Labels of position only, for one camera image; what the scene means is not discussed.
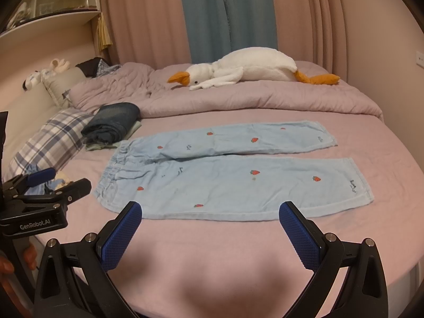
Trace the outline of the person's left hand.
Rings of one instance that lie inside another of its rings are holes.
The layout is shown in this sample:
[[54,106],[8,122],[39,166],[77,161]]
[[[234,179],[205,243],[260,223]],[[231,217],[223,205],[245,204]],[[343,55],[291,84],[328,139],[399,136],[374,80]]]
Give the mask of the person's left hand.
[[32,270],[28,268],[24,260],[24,252],[29,247],[30,242],[28,238],[19,238],[14,240],[1,238],[1,255],[5,255],[14,266],[14,275],[26,297],[33,304],[36,287],[35,280]]

